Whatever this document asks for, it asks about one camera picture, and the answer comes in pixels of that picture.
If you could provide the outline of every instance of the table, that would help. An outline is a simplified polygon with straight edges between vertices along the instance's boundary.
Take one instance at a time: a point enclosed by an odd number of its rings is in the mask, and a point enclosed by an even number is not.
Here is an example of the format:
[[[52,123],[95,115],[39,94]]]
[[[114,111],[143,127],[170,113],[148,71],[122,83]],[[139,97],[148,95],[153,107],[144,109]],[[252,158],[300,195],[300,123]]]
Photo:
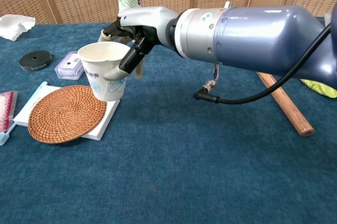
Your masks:
[[[97,41],[104,23],[37,25],[0,38],[0,91],[18,91],[15,114],[72,50]],[[47,49],[50,67],[18,60]],[[336,101],[291,79],[284,90],[315,128],[298,136],[271,96],[232,106],[192,95],[212,65],[156,46],[142,79],[128,78],[101,141],[46,145],[17,126],[0,148],[0,223],[334,223]],[[213,90],[242,98],[264,89],[254,72],[220,68]]]

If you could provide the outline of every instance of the white tissue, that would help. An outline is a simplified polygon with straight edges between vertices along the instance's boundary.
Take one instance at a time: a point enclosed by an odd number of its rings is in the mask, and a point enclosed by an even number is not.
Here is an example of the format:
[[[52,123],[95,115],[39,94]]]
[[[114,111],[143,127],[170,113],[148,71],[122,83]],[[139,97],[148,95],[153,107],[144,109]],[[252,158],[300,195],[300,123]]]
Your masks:
[[[35,26],[35,18],[24,15],[4,15],[0,17],[0,36],[16,41],[19,35]]]

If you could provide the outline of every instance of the wooden dowel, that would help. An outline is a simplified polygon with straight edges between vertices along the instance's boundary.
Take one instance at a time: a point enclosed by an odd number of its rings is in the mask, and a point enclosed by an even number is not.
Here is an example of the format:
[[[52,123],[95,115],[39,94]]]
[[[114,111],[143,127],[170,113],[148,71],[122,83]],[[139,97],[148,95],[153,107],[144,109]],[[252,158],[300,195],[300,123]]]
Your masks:
[[[267,88],[276,83],[276,79],[273,75],[266,73],[257,73],[257,75]],[[295,106],[282,87],[276,89],[271,95],[300,136],[310,136],[314,133],[313,127]]]

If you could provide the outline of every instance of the woven coaster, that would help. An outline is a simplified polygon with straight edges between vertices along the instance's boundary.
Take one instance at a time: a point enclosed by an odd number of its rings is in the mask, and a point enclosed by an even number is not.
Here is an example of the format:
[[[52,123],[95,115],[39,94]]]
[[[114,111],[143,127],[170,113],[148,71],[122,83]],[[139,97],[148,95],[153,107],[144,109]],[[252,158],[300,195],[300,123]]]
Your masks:
[[[63,87],[35,105],[28,131],[34,139],[46,144],[68,142],[93,130],[105,110],[106,102],[96,99],[90,86]]]

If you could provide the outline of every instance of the purple item in box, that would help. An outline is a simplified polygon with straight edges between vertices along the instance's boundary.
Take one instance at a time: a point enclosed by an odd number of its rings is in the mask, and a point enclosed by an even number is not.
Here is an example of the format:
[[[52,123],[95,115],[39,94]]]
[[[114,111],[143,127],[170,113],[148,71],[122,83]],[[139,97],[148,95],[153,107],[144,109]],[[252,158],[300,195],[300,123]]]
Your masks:
[[[69,52],[55,67],[59,79],[78,80],[84,73],[84,68],[77,52]]]

